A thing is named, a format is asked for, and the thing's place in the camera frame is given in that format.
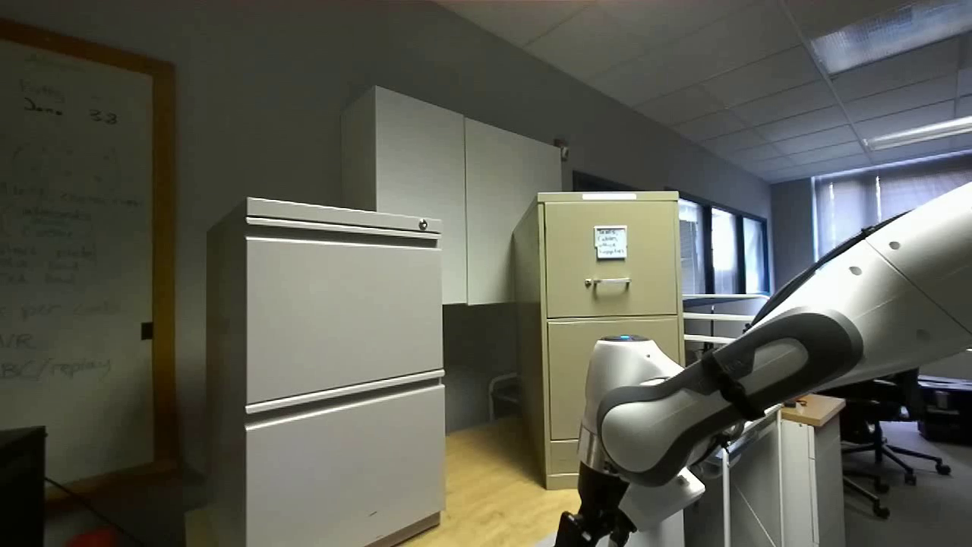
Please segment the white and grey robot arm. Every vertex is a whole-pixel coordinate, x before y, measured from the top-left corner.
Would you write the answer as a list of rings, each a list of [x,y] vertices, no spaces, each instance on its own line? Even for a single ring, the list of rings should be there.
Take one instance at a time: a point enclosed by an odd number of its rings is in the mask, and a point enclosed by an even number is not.
[[[720,437],[800,396],[972,351],[972,185],[900,213],[774,292],[741,336],[681,364],[642,333],[588,352],[581,509],[555,547],[623,547],[704,482]]]

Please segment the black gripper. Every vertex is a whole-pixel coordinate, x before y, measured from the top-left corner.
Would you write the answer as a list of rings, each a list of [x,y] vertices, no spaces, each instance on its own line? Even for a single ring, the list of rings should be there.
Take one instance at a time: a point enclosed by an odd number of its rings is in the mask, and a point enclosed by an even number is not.
[[[625,482],[613,474],[581,467],[577,474],[581,511],[565,511],[555,529],[555,547],[623,547],[635,522],[620,511]]]

